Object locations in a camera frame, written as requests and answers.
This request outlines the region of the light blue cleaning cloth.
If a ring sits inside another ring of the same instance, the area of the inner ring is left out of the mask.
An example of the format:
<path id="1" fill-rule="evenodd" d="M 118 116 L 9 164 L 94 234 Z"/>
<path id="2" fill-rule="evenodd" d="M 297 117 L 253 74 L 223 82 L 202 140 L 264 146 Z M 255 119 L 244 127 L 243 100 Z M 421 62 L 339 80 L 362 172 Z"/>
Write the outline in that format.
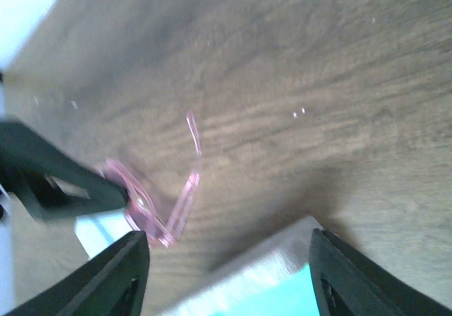
<path id="1" fill-rule="evenodd" d="M 132 230 L 123 209 L 77 216 L 74 225 L 75 234 L 89 259 Z"/>

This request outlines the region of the pink sunglasses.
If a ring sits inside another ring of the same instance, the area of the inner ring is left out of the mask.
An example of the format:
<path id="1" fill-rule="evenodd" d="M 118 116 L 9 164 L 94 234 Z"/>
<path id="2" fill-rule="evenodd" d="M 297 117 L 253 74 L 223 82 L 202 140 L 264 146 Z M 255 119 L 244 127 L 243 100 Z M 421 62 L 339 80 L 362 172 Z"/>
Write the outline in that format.
<path id="1" fill-rule="evenodd" d="M 125 186 L 129 202 L 123 216 L 132 230 L 144 231 L 150 247 L 169 247 L 182 234 L 196 196 L 201 179 L 201 143 L 192 112 L 186 115 L 191 138 L 194 142 L 195 163 L 186 183 L 177 197 L 163 192 L 150 174 L 139 168 L 138 163 L 107 158 L 97 169 L 101 176 Z"/>

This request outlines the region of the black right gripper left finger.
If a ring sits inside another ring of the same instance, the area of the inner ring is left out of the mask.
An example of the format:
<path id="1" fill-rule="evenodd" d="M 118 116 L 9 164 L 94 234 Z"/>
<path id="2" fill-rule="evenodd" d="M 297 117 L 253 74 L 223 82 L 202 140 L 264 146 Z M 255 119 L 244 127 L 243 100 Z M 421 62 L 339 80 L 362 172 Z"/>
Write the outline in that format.
<path id="1" fill-rule="evenodd" d="M 140 315 L 150 266 L 148 239 L 131 231 L 8 315 Z"/>

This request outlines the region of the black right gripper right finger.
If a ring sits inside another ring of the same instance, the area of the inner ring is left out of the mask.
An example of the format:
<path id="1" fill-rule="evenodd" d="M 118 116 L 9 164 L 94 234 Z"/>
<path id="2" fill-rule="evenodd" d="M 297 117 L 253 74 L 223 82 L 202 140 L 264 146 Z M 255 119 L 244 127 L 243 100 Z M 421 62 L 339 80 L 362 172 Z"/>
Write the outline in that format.
<path id="1" fill-rule="evenodd" d="M 315 229 L 309 267 L 320 315 L 450 315 L 329 230 Z"/>

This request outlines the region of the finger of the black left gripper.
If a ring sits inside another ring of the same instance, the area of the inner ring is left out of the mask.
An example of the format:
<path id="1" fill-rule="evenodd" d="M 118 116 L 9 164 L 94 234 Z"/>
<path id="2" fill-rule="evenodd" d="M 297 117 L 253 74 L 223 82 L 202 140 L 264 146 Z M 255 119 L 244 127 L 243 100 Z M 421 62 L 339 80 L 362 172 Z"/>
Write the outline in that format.
<path id="1" fill-rule="evenodd" d="M 1 119 L 1 185 L 42 221 L 126 207 L 125 187 L 78 164 L 17 119 Z"/>

